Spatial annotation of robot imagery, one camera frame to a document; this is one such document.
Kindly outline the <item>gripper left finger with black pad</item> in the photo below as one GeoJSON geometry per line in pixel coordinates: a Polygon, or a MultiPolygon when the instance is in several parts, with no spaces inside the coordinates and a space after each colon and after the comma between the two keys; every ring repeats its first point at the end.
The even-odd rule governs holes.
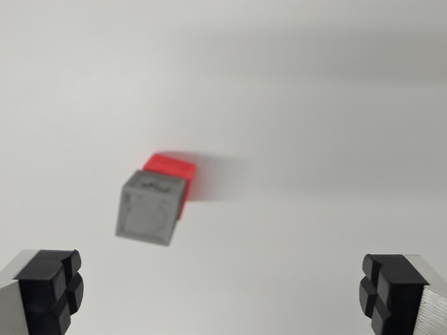
{"type": "Polygon", "coordinates": [[[1,333],[65,334],[84,294],[77,250],[20,251],[1,270],[1,333]]]}

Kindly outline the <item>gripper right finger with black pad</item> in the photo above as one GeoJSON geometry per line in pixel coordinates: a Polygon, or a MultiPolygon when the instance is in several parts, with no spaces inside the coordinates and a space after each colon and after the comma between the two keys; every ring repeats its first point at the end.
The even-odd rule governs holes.
{"type": "Polygon", "coordinates": [[[445,334],[446,279],[420,255],[367,254],[359,300],[375,334],[445,334]]]}

